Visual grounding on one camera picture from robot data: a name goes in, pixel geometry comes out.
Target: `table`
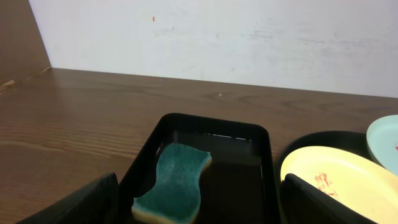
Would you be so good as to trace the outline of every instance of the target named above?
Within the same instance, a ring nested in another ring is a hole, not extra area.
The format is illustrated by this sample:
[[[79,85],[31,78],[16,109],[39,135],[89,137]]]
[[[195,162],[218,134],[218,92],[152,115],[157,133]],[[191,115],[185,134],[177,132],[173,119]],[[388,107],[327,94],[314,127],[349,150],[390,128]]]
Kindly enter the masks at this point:
[[[274,162],[317,131],[366,132],[398,99],[50,69],[0,95],[0,223],[14,223],[107,172],[118,179],[172,112],[265,127]]]

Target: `plate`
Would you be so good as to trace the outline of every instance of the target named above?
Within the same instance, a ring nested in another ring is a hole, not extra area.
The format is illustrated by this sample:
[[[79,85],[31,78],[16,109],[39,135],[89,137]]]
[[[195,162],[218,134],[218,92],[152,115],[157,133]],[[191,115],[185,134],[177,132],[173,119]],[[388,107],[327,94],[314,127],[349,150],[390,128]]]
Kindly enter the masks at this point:
[[[285,158],[280,179],[288,173],[374,222],[398,219],[398,177],[361,156],[332,147],[303,147]]]
[[[374,161],[398,175],[398,115],[375,120],[366,133]]]

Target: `sponge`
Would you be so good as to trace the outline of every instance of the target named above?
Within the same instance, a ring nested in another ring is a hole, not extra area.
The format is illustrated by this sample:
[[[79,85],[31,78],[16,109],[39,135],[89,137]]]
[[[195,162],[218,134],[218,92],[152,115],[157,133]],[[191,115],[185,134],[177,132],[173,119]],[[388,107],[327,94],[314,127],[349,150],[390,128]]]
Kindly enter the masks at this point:
[[[193,223],[200,206],[199,177],[210,164],[209,152],[168,145],[159,157],[154,187],[134,199],[134,218],[146,223]]]

